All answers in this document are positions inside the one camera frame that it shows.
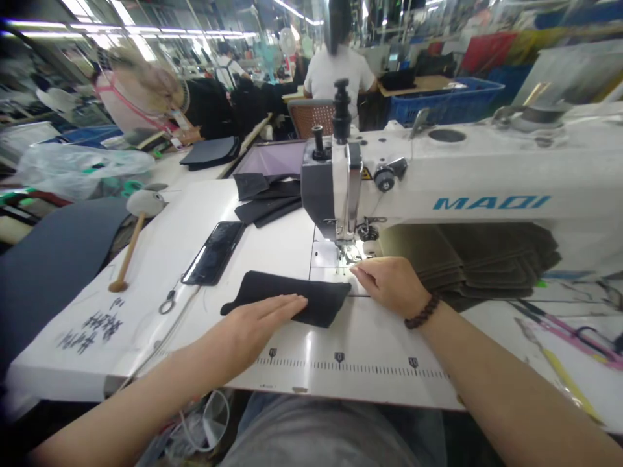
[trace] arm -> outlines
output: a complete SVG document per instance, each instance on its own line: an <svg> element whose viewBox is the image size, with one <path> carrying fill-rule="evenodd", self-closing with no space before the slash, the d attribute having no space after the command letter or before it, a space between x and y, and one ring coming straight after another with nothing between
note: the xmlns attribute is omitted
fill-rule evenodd
<svg viewBox="0 0 623 467"><path fill-rule="evenodd" d="M430 299L404 258L369 259L351 271L372 298L404 318ZM623 465L623 450L586 414L448 305L419 330L506 464Z"/></svg>
<svg viewBox="0 0 623 467"><path fill-rule="evenodd" d="M231 65L229 65L229 68L231 68L233 73L237 73L241 78L244 79L251 79L251 75L248 74L240 65L238 65L238 62L232 62Z"/></svg>
<svg viewBox="0 0 623 467"><path fill-rule="evenodd" d="M233 310L199 340L41 444L33 452L37 465L134 465L172 416L242 373L306 305L303 297L279 296Z"/></svg>
<svg viewBox="0 0 623 467"><path fill-rule="evenodd" d="M361 83L359 86L360 93L372 93L378 89L378 83L376 82L376 76L370 69L365 57L361 58Z"/></svg>

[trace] industrial sewing machine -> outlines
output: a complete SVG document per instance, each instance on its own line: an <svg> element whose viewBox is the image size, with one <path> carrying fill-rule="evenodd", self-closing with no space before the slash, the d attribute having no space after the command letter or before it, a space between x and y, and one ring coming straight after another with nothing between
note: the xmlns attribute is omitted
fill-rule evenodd
<svg viewBox="0 0 623 467"><path fill-rule="evenodd" d="M336 267L382 255L379 232L394 224L533 221L553 233L567 277L623 269L620 116L563 123L558 104L430 128L421 111L412 129L351 137L345 86L332 142L314 128L301 170L303 206L337 246Z"/></svg>

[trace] right hand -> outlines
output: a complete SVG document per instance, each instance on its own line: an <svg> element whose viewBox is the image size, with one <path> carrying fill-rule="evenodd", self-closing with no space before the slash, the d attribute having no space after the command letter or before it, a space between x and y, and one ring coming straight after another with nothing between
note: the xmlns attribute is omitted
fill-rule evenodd
<svg viewBox="0 0 623 467"><path fill-rule="evenodd" d="M402 318L415 318L430 300L430 293L403 257L366 259L350 271L372 298Z"/></svg>

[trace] scissors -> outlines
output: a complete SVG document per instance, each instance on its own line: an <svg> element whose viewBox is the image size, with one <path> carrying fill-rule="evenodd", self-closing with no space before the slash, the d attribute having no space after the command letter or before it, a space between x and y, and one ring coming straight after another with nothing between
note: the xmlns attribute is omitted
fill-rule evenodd
<svg viewBox="0 0 623 467"><path fill-rule="evenodd" d="M517 301L519 302L519 305L514 302L509 303L519 313L527 316L546 331L560 337L564 341L573 345L573 347L577 348L589 357L594 358L603 365L615 370L623 371L623 357L612 350L613 343L606 339L603 335L599 334L596 329L591 328L590 326L582 326L578 329L572 328L567 323L546 313L541 308L538 308L525 300L518 299ZM583 335L586 331L594 332L607 344L603 345L594 340L592 337Z"/></svg>

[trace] stack of fabric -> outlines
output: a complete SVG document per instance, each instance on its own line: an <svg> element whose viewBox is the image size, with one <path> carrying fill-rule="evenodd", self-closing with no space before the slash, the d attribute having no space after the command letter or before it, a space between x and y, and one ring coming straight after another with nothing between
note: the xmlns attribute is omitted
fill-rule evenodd
<svg viewBox="0 0 623 467"><path fill-rule="evenodd" d="M531 222L403 224L379 238L384 256L407 258L422 284L459 311L532 295L561 257L549 230Z"/></svg>
<svg viewBox="0 0 623 467"><path fill-rule="evenodd" d="M246 225L261 228L302 207L298 174L264 176L261 173L234 175L238 198L250 201L234 212Z"/></svg>

